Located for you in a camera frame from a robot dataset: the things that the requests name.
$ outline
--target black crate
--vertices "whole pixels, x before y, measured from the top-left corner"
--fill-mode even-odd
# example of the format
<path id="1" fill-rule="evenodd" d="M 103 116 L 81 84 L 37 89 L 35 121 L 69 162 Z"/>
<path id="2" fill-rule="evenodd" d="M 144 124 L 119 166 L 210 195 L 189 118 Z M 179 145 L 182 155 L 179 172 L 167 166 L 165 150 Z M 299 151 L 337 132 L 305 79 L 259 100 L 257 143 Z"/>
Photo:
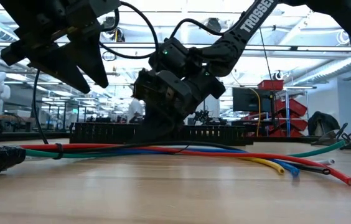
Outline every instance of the black crate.
<path id="1" fill-rule="evenodd" d="M 70 133 L 70 143 L 125 144 L 135 135 L 139 124 L 75 123 Z M 168 141 L 202 141 L 245 146 L 253 144 L 243 137 L 243 126 L 184 126 L 173 133 Z"/>

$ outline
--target blue wire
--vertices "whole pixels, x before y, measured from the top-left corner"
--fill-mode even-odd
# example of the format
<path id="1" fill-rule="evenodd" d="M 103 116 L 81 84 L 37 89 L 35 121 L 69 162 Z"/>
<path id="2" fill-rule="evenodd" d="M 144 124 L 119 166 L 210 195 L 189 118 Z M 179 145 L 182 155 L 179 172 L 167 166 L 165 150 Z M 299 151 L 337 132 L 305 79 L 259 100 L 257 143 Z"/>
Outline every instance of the blue wire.
<path id="1" fill-rule="evenodd" d="M 235 153 L 247 153 L 244 150 L 228 150 L 228 149 L 201 149 L 201 148 L 188 148 L 190 151 L 195 151 L 195 152 L 211 152 L 211 153 L 219 153 L 219 152 L 235 152 Z M 152 150 L 146 150 L 146 149 L 121 149 L 121 150 L 115 150 L 113 151 L 114 153 L 117 154 L 124 154 L 124 155 L 130 155 L 130 154 L 173 154 L 172 152 L 160 152 L 160 151 L 152 151 Z M 300 170 L 291 164 L 288 164 L 283 161 L 279 161 L 277 159 L 269 159 L 269 161 L 275 162 L 279 164 L 281 167 L 284 169 L 290 171 L 293 177 L 298 177 L 300 174 Z"/>

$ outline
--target cable tie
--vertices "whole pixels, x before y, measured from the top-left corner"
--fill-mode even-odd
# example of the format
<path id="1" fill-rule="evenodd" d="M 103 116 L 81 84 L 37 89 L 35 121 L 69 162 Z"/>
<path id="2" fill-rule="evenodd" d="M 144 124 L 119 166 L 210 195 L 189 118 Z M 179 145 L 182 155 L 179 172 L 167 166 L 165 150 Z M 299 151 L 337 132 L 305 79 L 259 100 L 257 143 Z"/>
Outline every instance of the cable tie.
<path id="1" fill-rule="evenodd" d="M 60 143 L 55 143 L 55 144 L 58 146 L 59 153 L 58 153 L 57 157 L 52 158 L 52 159 L 55 159 L 55 160 L 62 159 L 62 157 L 63 157 L 63 146 Z"/>

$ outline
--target computer monitor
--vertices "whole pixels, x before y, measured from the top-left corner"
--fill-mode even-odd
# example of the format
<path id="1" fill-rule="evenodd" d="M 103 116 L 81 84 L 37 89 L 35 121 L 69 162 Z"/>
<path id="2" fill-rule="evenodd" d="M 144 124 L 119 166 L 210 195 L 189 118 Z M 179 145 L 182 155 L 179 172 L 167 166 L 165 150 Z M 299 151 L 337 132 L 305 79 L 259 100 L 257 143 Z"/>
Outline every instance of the computer monitor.
<path id="1" fill-rule="evenodd" d="M 260 96 L 261 112 L 272 112 L 273 92 L 270 90 L 255 89 Z M 258 112 L 258 97 L 249 88 L 232 88 L 232 103 L 234 111 Z"/>

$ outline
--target table surface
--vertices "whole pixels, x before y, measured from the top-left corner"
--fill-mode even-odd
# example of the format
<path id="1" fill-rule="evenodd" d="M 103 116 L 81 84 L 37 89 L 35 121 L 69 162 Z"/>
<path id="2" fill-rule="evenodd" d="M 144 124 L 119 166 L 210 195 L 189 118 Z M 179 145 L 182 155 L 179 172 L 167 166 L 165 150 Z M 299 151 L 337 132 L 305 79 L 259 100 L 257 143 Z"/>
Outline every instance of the table surface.
<path id="1" fill-rule="evenodd" d="M 246 147 L 281 154 L 312 149 L 262 142 Z M 313 159 L 328 158 L 351 176 L 351 151 Z M 235 158 L 49 159 L 0 174 L 0 223 L 351 223 L 351 187 L 304 171 L 293 180 L 289 173 Z"/>

